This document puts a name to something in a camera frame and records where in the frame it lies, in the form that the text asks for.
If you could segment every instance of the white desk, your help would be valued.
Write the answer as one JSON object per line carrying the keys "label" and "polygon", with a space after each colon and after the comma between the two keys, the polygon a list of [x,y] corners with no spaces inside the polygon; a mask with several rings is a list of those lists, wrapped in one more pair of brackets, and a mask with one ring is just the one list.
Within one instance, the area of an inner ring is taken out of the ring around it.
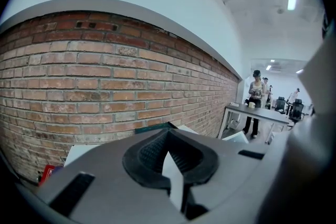
{"label": "white desk", "polygon": [[269,130],[269,133],[267,135],[267,139],[266,139],[266,142],[265,142],[266,144],[268,143],[269,136],[272,133],[274,124],[282,125],[282,130],[284,129],[285,126],[287,126],[289,124],[289,120],[284,115],[280,114],[277,111],[273,111],[273,110],[269,110],[269,109],[262,109],[262,108],[251,109],[244,104],[239,104],[239,106],[228,105],[225,108],[223,122],[222,122],[222,125],[220,127],[220,131],[219,131],[219,135],[218,135],[219,139],[222,138],[223,131],[227,127],[228,116],[231,119],[232,113],[244,114],[244,115],[246,115],[248,117],[251,117],[251,118],[254,118],[254,119],[270,121],[272,123],[272,126],[271,126],[271,129]]}

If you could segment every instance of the office chair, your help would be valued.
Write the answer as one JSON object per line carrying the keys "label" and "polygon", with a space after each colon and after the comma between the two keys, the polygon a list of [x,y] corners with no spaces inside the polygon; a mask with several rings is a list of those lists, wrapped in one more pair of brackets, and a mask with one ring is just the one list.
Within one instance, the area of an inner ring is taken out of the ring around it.
{"label": "office chair", "polygon": [[295,99],[293,103],[293,108],[291,113],[289,114],[289,119],[293,121],[294,125],[301,121],[301,114],[302,114],[303,104],[301,99]]}
{"label": "office chair", "polygon": [[280,114],[284,114],[285,113],[285,97],[280,97],[277,99],[277,102],[275,103],[275,111],[278,111]]}

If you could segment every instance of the red object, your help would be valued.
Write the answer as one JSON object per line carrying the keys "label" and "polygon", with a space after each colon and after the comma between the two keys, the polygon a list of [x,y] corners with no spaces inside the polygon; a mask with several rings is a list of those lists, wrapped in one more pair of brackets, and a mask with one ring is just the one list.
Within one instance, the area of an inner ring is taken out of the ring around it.
{"label": "red object", "polygon": [[41,178],[41,181],[38,183],[38,185],[42,185],[44,181],[46,181],[52,174],[53,170],[55,169],[54,165],[47,164],[44,168],[44,172]]}

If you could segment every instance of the black pants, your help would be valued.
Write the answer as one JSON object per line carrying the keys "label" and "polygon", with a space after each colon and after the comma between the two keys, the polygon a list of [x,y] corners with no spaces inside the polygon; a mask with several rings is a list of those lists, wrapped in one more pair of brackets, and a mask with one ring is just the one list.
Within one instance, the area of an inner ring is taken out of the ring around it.
{"label": "black pants", "polygon": [[[256,106],[255,106],[256,108],[261,108],[261,100],[260,99],[250,98],[249,102],[253,102],[254,104],[256,104]],[[245,133],[248,133],[248,130],[250,129],[250,125],[251,125],[251,117],[247,117],[246,124],[245,124],[245,127],[243,129],[243,131]],[[259,125],[259,120],[254,119],[253,120],[252,135],[257,135],[258,134],[258,125]]]}
{"label": "black pants", "polygon": [[289,109],[290,109],[290,111],[293,110],[293,104],[288,103],[288,105],[287,105],[287,110],[286,110],[286,115],[288,115]]}

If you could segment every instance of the table leg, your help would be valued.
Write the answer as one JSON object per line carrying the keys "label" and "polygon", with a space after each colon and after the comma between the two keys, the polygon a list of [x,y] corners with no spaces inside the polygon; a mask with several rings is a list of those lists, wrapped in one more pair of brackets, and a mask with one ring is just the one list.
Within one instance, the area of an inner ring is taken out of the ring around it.
{"label": "table leg", "polygon": [[222,121],[222,125],[220,127],[220,131],[218,134],[218,139],[222,138],[222,134],[224,132],[224,128],[226,127],[227,124],[227,116],[228,116],[229,111],[227,109],[225,109],[225,113],[224,113],[224,117],[223,117],[223,121]]}
{"label": "table leg", "polygon": [[268,135],[267,135],[267,139],[266,139],[266,141],[265,141],[265,144],[268,144],[268,141],[269,141],[269,139],[270,139],[270,137],[271,137],[273,128],[274,128],[274,123],[272,123],[272,125],[271,125],[271,129],[269,130],[269,133],[268,133]]}

